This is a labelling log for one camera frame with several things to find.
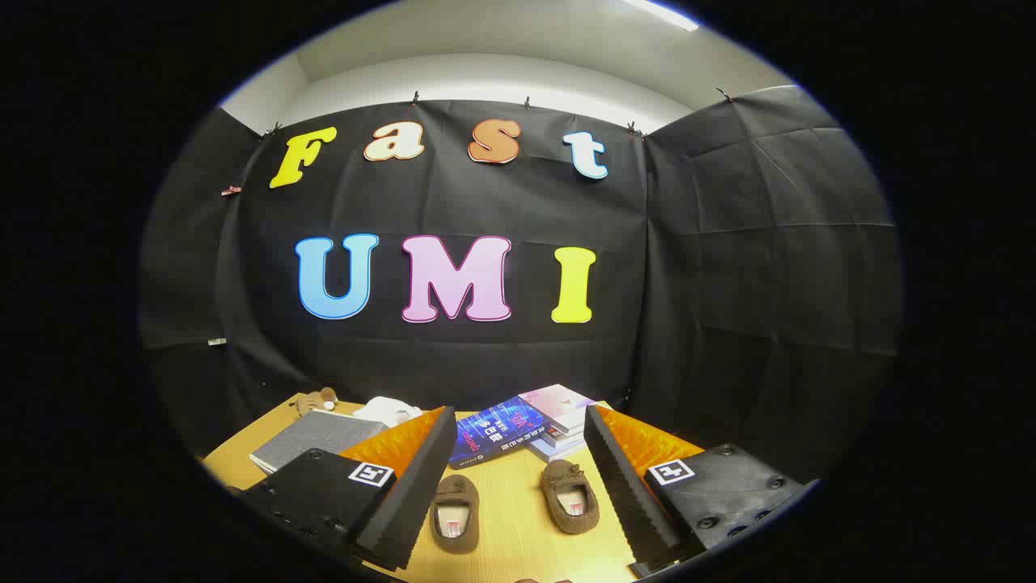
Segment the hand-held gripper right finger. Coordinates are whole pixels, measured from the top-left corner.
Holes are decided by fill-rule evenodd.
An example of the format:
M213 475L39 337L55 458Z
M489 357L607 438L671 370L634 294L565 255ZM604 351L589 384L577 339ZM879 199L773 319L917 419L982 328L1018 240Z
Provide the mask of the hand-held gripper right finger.
M584 438L641 579L699 567L814 489L739 445L703 449L609 407L586 409Z

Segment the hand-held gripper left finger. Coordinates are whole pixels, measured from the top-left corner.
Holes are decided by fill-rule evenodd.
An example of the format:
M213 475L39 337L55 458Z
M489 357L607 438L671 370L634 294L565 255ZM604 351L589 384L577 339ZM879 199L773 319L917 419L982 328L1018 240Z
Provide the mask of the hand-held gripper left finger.
M441 406L355 446L310 446L240 500L333 557L406 569L456 440Z

